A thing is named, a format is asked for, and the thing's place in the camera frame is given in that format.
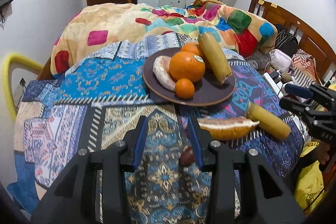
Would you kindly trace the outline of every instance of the small orange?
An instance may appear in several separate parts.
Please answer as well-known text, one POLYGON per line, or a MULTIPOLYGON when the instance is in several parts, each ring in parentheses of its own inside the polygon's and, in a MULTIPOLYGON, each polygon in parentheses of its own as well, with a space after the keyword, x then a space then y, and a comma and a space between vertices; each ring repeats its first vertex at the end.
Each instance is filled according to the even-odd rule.
POLYGON ((169 73, 176 79, 187 78, 195 83, 205 73, 205 63, 201 57, 191 52, 177 52, 169 63, 169 73))
POLYGON ((193 97, 195 87, 189 79, 182 78, 176 82, 175 92, 179 98, 187 100, 193 97))
POLYGON ((204 57, 204 53, 201 49, 201 47, 199 46, 199 44, 197 42, 192 42, 192 43, 188 43, 188 44, 185 44, 181 51, 183 52, 192 52, 200 57, 204 57))

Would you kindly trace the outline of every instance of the patterned blanket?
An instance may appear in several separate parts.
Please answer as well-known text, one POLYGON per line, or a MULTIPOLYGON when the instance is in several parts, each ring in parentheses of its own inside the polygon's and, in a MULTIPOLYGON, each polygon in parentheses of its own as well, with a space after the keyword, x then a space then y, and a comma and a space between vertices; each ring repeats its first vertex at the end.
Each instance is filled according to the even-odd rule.
POLYGON ((270 52, 277 36, 276 28, 265 19, 216 0, 195 0, 186 9, 167 5, 153 8, 146 4, 94 5, 76 15, 56 40, 50 71, 58 77, 107 45, 126 40, 138 43, 146 36, 168 32, 191 38, 211 32, 221 47, 244 57, 257 49, 270 52))
POLYGON ((315 58, 302 49, 293 55, 293 75, 299 86, 308 88, 311 83, 320 83, 315 58))
MULTIPOLYGON (((148 117, 148 135, 140 167, 126 173, 128 203, 134 223, 202 223, 206 217, 211 173, 193 164, 179 166, 179 157, 190 145, 186 119, 230 118, 244 114, 253 101, 282 118, 292 129, 280 141, 256 129, 246 137, 226 144, 236 150, 256 148, 284 178, 296 164, 303 138, 291 116, 282 110, 278 97, 243 57, 231 54, 236 89, 227 101, 210 107, 174 105, 151 94, 142 82, 141 68, 152 51, 192 41, 169 33, 152 37, 167 41, 149 47, 148 53, 125 53, 129 45, 101 49, 57 80, 32 81, 24 94, 14 137, 18 182, 9 185, 14 198, 31 212, 45 191, 79 148, 105 149, 133 129, 140 115, 148 117)), ((150 45, 149 38, 140 43, 150 45)), ((239 177, 236 174, 236 215, 240 211, 239 177)), ((101 193, 97 192, 97 215, 101 193)))

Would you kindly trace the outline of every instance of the power strip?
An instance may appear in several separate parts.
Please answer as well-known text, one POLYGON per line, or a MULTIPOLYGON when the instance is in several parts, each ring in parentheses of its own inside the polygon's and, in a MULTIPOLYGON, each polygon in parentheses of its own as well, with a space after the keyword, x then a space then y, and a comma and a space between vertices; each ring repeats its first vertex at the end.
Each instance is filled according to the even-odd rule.
POLYGON ((274 80, 272 79, 272 77, 266 72, 263 75, 265 81, 269 84, 269 86, 271 87, 271 89, 275 92, 275 94, 278 95, 278 97, 281 99, 284 95, 282 94, 282 92, 280 91, 280 87, 282 86, 282 84, 280 83, 280 87, 274 82, 274 80))

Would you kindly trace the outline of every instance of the yellow bag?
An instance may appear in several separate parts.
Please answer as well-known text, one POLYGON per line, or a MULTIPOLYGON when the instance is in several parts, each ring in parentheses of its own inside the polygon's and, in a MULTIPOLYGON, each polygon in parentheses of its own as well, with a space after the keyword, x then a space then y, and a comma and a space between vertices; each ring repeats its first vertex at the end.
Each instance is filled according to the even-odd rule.
MULTIPOLYGON (((315 149, 319 143, 310 142, 303 149, 300 157, 305 156, 313 149, 315 149)), ((309 165, 302 169, 298 181, 296 183, 296 188, 294 192, 294 197, 302 210, 305 210, 305 214, 309 215, 319 204, 321 199, 323 198, 324 192, 320 194, 316 201, 314 199, 323 189, 323 178, 322 173, 319 169, 318 160, 314 162, 312 165, 309 165)))
MULTIPOLYGON (((336 84, 330 85, 328 87, 328 89, 336 91, 336 84)), ((315 110, 317 110, 317 111, 327 111, 327 109, 323 105, 318 105, 315 110)))

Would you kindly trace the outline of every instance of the metal screw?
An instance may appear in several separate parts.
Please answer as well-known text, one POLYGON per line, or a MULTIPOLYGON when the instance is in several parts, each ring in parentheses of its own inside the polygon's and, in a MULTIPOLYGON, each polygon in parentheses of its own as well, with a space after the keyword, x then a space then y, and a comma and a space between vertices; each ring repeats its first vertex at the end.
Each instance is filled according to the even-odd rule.
POLYGON ((256 149, 254 149, 254 148, 251 148, 251 149, 249 150, 249 154, 250 154, 251 156, 256 156, 256 155, 258 154, 258 151, 257 151, 256 149))
POLYGON ((81 149, 78 150, 78 154, 79 154, 80 156, 84 156, 86 153, 87 153, 86 148, 81 148, 81 149))
POLYGON ((219 147, 221 146, 221 143, 219 141, 211 141, 210 145, 213 147, 219 147))
POLYGON ((116 142, 115 142, 115 146, 118 146, 118 147, 122 147, 122 146, 124 146, 126 143, 125 143, 125 141, 123 141, 123 140, 117 140, 116 142))

